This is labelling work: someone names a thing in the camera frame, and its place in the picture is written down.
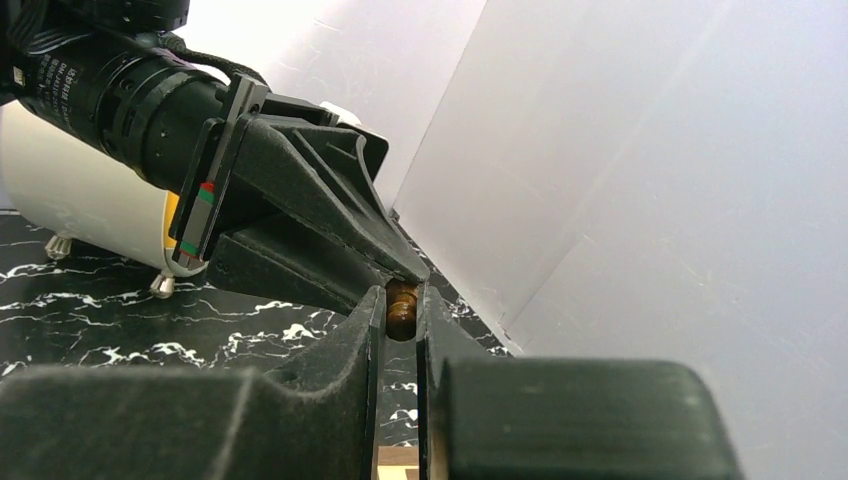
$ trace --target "white wall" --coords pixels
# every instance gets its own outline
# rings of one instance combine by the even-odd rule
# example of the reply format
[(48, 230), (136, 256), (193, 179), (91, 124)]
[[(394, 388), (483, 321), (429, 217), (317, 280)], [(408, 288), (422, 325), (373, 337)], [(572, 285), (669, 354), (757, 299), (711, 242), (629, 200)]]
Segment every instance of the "white wall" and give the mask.
[(848, 478), (848, 4), (490, 0), (396, 209), (528, 354), (683, 361)]
[[(259, 70), (277, 93), (333, 102), (388, 138), (376, 187), (391, 206), (484, 4), (199, 0), (177, 33)], [(0, 208), (4, 197), (0, 187)]]

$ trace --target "wooden block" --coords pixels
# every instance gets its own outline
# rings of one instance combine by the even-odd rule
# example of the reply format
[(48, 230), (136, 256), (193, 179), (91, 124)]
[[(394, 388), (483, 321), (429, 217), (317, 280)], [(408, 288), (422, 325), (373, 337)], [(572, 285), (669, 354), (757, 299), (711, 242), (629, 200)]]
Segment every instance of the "wooden block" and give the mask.
[(418, 480), (418, 449), (380, 447), (377, 457), (379, 480)]

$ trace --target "black cable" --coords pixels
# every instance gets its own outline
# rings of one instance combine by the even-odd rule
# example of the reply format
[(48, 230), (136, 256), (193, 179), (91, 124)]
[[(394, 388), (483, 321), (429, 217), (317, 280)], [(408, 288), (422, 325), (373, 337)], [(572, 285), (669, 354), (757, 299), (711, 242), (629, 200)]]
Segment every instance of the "black cable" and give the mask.
[(218, 70), (224, 72), (230, 80), (233, 80), (235, 74), (240, 73), (242, 75), (247, 75), (252, 77), (260, 82), (268, 85), (268, 82), (262, 78), (262, 75), (256, 70), (246, 67), (244, 65), (231, 62), (226, 58), (221, 58), (215, 55), (210, 55), (208, 53), (196, 52), (194, 50), (189, 49), (186, 46), (185, 40), (180, 38), (174, 33), (168, 32), (159, 36), (160, 44), (163, 48), (168, 49), (176, 55), (177, 57), (185, 60), (186, 62), (196, 63), (198, 65), (208, 65), (210, 67), (217, 68)]

